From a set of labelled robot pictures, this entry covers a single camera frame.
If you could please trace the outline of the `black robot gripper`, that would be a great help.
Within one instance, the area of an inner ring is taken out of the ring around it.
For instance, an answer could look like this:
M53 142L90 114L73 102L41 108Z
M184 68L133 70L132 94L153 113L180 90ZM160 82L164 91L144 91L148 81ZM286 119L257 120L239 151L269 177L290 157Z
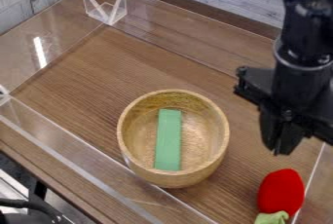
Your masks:
M333 44L310 55L272 46L271 69L240 66L233 92L259 108L261 144L288 156L304 137L333 145Z

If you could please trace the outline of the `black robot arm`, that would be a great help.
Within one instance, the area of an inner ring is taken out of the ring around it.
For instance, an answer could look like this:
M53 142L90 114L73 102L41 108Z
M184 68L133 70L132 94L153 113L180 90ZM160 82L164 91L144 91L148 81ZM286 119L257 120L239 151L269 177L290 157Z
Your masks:
M333 145L333 0L282 0L274 67L240 66L233 92L259 108L263 146L288 155L303 138Z

